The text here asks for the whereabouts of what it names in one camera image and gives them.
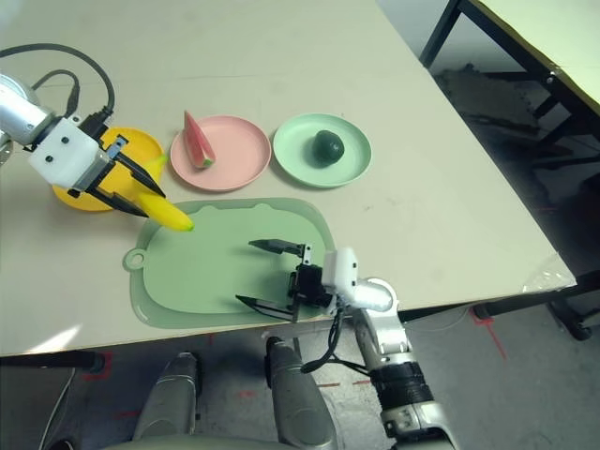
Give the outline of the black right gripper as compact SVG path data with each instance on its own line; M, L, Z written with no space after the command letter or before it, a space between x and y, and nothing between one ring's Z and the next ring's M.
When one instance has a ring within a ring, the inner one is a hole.
M300 307L309 306L327 311L333 300L322 284L323 269L311 262L312 245L295 244L281 239L257 239L248 244L271 253L288 253L300 258L301 262L291 273L286 305L259 298L237 294L235 298L254 311L274 319L296 323Z

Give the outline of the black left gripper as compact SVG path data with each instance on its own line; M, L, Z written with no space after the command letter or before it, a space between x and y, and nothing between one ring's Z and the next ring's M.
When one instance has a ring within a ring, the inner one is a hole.
M147 214L135 203L115 192L108 193L100 187L100 184L116 165L121 164L130 170L131 176L136 181L146 188L149 188L157 195L161 197L165 196L165 193L151 174L144 167L123 153L127 144L128 140L124 136L118 135L112 144L109 145L107 150L97 150L91 166L83 173L75 185L67 190L67 194L71 197L80 197L83 193L87 193L95 199L109 205L114 210L141 218L147 218Z

